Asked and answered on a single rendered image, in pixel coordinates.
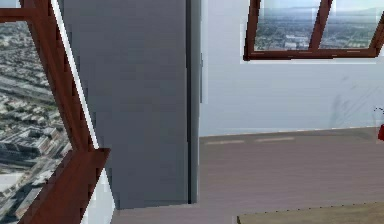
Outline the brown framed window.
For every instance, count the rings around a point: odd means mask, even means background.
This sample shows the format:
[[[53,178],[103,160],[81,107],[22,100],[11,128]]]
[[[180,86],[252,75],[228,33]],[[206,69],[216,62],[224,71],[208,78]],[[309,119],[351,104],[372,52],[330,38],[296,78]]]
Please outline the brown framed window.
[[[0,224],[85,224],[95,148],[55,0],[0,0]]]
[[[249,0],[243,59],[376,58],[384,0]]]

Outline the grey fridge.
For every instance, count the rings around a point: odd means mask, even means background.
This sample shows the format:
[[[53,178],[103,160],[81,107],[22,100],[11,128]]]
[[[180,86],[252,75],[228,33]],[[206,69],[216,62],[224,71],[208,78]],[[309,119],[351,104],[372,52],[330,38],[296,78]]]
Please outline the grey fridge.
[[[198,200],[202,0],[58,0],[119,210]]]

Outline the tan wooden table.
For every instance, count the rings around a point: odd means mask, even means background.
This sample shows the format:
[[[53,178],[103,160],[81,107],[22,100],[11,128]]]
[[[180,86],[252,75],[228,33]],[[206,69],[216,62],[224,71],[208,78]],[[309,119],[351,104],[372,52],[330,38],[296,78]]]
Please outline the tan wooden table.
[[[384,224],[384,202],[242,214],[236,224]]]

